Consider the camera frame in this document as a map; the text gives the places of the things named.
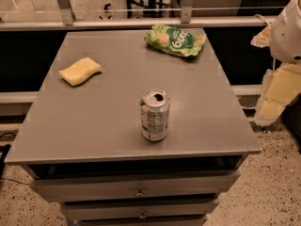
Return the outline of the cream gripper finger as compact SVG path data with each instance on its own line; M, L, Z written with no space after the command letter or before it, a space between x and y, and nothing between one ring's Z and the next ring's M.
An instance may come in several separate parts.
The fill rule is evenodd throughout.
M300 93L300 64L282 63L275 71L268 69L262 79L254 122L259 126L272 124Z
M271 28L269 24L259 34L253 37L250 44L259 48L270 46Z

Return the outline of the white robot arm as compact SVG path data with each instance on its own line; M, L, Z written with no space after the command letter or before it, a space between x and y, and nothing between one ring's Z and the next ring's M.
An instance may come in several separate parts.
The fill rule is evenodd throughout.
M268 69L263 76L254 116L259 126L274 123L301 93L300 3L301 0L291 0L276 20L251 40L253 46L269 47L271 57L281 62L277 69Z

